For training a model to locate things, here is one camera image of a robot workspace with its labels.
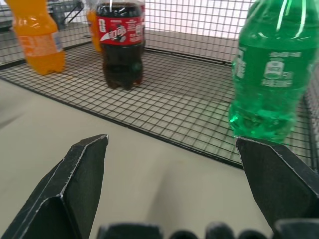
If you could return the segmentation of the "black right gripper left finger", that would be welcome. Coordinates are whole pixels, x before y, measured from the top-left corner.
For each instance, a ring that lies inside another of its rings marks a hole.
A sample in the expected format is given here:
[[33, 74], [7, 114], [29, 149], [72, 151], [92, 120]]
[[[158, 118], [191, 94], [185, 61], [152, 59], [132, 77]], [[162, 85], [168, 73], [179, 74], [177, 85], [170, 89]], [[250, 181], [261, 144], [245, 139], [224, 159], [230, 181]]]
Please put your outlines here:
[[72, 145], [37, 184], [3, 239], [87, 239], [100, 201], [108, 135]]

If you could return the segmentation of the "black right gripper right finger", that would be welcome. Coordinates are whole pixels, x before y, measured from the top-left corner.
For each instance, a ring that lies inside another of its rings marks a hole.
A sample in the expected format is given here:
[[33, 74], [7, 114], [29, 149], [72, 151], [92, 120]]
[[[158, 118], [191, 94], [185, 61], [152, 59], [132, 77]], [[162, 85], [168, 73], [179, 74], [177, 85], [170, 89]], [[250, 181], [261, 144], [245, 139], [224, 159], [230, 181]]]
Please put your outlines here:
[[281, 220], [319, 218], [319, 175], [286, 146], [238, 137], [236, 148], [255, 202], [271, 229]]

